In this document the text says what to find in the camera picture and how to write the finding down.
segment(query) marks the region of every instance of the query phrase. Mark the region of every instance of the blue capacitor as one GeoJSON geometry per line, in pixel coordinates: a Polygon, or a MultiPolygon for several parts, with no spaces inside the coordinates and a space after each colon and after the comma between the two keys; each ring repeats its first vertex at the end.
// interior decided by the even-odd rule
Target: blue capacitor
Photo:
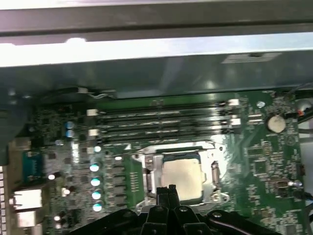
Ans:
{"type": "Polygon", "coordinates": [[[99,212],[102,210],[102,205],[100,203],[96,203],[92,206],[93,211],[99,212]]]}
{"type": "Polygon", "coordinates": [[[68,130],[65,132],[65,136],[68,138],[73,138],[74,137],[74,131],[73,130],[68,130]]]}
{"type": "Polygon", "coordinates": [[[92,172],[97,172],[99,169],[100,169],[100,166],[98,163],[94,163],[92,164],[89,169],[92,171],[92,172]]]}
{"type": "Polygon", "coordinates": [[[97,187],[100,185],[100,180],[98,178],[93,178],[90,183],[92,186],[97,187]]]}
{"type": "Polygon", "coordinates": [[[99,191],[96,191],[93,192],[91,196],[94,200],[99,200],[101,198],[101,193],[99,191]]]}
{"type": "Polygon", "coordinates": [[[74,122],[68,121],[67,123],[65,123],[65,128],[66,129],[73,129],[74,128],[74,122]]]}

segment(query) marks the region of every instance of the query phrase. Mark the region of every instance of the metal panel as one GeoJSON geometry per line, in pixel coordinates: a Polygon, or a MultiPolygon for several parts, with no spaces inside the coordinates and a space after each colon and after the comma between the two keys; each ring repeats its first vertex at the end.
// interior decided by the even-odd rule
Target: metal panel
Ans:
{"type": "Polygon", "coordinates": [[[226,55],[0,68],[2,87],[20,95],[68,86],[115,89],[119,98],[266,89],[312,81],[313,52],[270,62],[222,64],[226,55]]]}
{"type": "Polygon", "coordinates": [[[313,48],[313,33],[282,33],[219,37],[165,38],[21,45],[0,44],[0,67],[91,61],[127,60],[194,55],[221,55],[255,52],[307,51],[313,48]]]}

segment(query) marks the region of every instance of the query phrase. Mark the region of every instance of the black ram slot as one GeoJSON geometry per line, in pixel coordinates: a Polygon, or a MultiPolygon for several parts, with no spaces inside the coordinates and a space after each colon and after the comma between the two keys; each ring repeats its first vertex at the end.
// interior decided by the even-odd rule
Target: black ram slot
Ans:
{"type": "Polygon", "coordinates": [[[165,140],[165,139],[173,139],[173,138],[195,138],[195,137],[204,137],[204,136],[212,136],[218,134],[232,134],[235,130],[232,129],[220,129],[220,130],[210,130],[210,131],[193,131],[188,133],[175,133],[170,135],[153,135],[153,136],[143,136],[143,137],[126,137],[126,138],[104,138],[104,144],[111,143],[126,143],[132,141],[157,141],[157,140],[165,140]]]}
{"type": "Polygon", "coordinates": [[[188,104],[188,105],[169,105],[169,106],[160,106],[160,107],[146,107],[139,109],[124,109],[124,110],[107,110],[100,111],[102,115],[132,115],[140,113],[152,113],[160,111],[188,111],[195,109],[217,109],[223,108],[226,106],[226,102],[212,102],[212,103],[203,103],[203,104],[188,104]]]}
{"type": "Polygon", "coordinates": [[[168,128],[164,128],[164,129],[155,129],[155,130],[141,130],[141,131],[121,131],[121,132],[113,132],[113,133],[105,133],[102,134],[101,137],[102,138],[118,138],[118,137],[135,137],[135,136],[146,136],[147,139],[150,138],[150,136],[153,135],[168,135],[168,134],[172,134],[172,133],[181,133],[182,135],[184,133],[189,133],[189,132],[200,132],[200,131],[212,131],[212,130],[223,130],[223,129],[229,129],[228,125],[225,126],[221,126],[220,128],[214,128],[214,126],[207,126],[207,125],[203,125],[203,126],[186,126],[186,127],[182,127],[182,128],[172,128],[172,129],[168,129],[168,128]]]}
{"type": "Polygon", "coordinates": [[[114,128],[105,128],[101,130],[101,133],[131,133],[136,131],[154,131],[154,130],[165,130],[167,128],[182,128],[182,127],[212,127],[216,125],[230,125],[230,120],[220,120],[220,121],[198,121],[198,120],[189,120],[188,122],[176,122],[176,123],[156,123],[151,125],[134,125],[134,126],[125,126],[125,127],[114,127],[114,128]]]}
{"type": "Polygon", "coordinates": [[[218,117],[208,117],[207,115],[203,116],[194,116],[194,117],[180,117],[180,118],[153,118],[148,119],[141,122],[134,122],[134,121],[117,121],[117,122],[108,122],[107,124],[98,124],[101,128],[101,125],[104,125],[105,128],[126,128],[131,126],[149,126],[149,125],[160,125],[164,126],[166,124],[180,124],[180,123],[194,123],[194,122],[203,122],[203,123],[209,123],[209,122],[221,122],[221,121],[229,121],[231,120],[230,116],[218,116],[218,117]]]}
{"type": "Polygon", "coordinates": [[[162,119],[162,120],[176,120],[179,118],[208,118],[208,117],[224,117],[231,115],[231,111],[210,111],[207,113],[191,113],[191,114],[181,114],[181,113],[164,113],[159,112],[155,113],[153,115],[145,115],[145,116],[133,116],[133,117],[127,117],[121,114],[119,117],[110,117],[107,118],[105,116],[100,116],[98,118],[98,122],[102,124],[115,124],[119,122],[134,122],[134,121],[150,121],[152,119],[162,119]]]}

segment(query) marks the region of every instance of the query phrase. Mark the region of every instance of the metal frame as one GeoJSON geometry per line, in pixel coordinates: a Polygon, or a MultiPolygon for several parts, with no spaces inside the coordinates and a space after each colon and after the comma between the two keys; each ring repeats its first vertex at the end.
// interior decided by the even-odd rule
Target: metal frame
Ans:
{"type": "Polygon", "coordinates": [[[53,31],[41,35],[34,32],[29,35],[1,36],[0,44],[12,43],[15,45],[55,44],[64,43],[70,38],[84,38],[87,42],[161,39],[182,37],[208,37],[231,35],[255,35],[273,33],[312,32],[313,23],[273,24],[273,25],[239,25],[217,27],[189,27],[189,28],[162,28],[162,29],[134,29],[101,32],[55,33],[53,31]]]}
{"type": "Polygon", "coordinates": [[[308,0],[112,4],[114,2],[104,6],[2,10],[0,35],[305,24],[313,21],[313,2],[308,0]]]}

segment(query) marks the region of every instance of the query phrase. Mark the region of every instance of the chip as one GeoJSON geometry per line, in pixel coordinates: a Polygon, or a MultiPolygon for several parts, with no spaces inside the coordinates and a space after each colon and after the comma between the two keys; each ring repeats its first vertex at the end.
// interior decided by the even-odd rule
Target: chip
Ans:
{"type": "Polygon", "coordinates": [[[71,164],[71,158],[65,158],[64,159],[64,164],[71,164]]]}
{"type": "Polygon", "coordinates": [[[162,186],[176,185],[180,201],[201,198],[204,178],[198,159],[180,159],[163,164],[162,186]]]}
{"type": "Polygon", "coordinates": [[[86,175],[81,176],[81,177],[80,177],[80,181],[81,181],[82,183],[88,183],[88,176],[86,176],[86,175]]]}
{"type": "Polygon", "coordinates": [[[286,225],[286,235],[295,235],[297,234],[297,228],[294,224],[286,225]]]}
{"type": "Polygon", "coordinates": [[[266,170],[266,161],[255,161],[255,173],[256,174],[265,174],[266,170]]]}
{"type": "Polygon", "coordinates": [[[90,223],[92,223],[92,222],[94,222],[94,221],[96,221],[95,218],[88,218],[88,219],[87,219],[87,223],[88,223],[88,224],[90,224],[90,223]]]}
{"type": "Polygon", "coordinates": [[[55,153],[49,153],[48,154],[48,159],[49,160],[53,160],[53,159],[56,159],[57,158],[57,155],[55,153]]]}
{"type": "Polygon", "coordinates": [[[70,200],[69,201],[69,205],[70,206],[75,206],[76,205],[76,201],[75,200],[70,200]]]}

